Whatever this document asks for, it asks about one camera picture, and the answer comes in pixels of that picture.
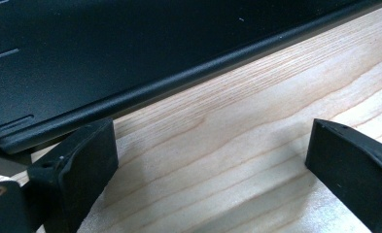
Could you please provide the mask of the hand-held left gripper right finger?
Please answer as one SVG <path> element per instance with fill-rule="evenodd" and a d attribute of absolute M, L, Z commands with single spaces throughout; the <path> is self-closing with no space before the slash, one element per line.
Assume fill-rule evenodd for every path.
<path fill-rule="evenodd" d="M 382 144 L 315 119 L 306 167 L 373 233 L 382 233 Z"/>

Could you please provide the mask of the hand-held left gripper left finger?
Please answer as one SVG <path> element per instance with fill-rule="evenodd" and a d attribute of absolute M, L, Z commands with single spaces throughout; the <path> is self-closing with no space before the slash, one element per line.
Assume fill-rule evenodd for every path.
<path fill-rule="evenodd" d="M 27 169 L 31 226 L 76 233 L 118 166 L 109 118 L 72 133 Z"/>

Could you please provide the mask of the black metal two-tier rack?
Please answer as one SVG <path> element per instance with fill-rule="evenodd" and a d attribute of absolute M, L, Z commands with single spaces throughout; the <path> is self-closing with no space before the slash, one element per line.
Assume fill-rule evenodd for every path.
<path fill-rule="evenodd" d="M 0 175 L 31 150 L 382 8 L 382 0 L 0 0 Z"/>

